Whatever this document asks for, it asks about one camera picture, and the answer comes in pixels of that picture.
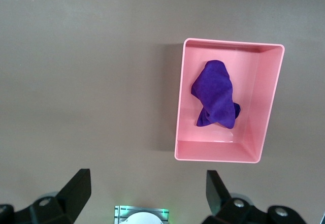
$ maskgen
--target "pink plastic bin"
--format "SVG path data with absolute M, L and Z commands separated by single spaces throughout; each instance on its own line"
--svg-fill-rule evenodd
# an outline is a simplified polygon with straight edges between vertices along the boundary
M 175 158 L 180 161 L 257 163 L 261 159 L 283 45 L 187 39 L 179 92 Z M 209 60 L 224 62 L 241 112 L 233 129 L 196 126 L 201 102 L 190 89 Z

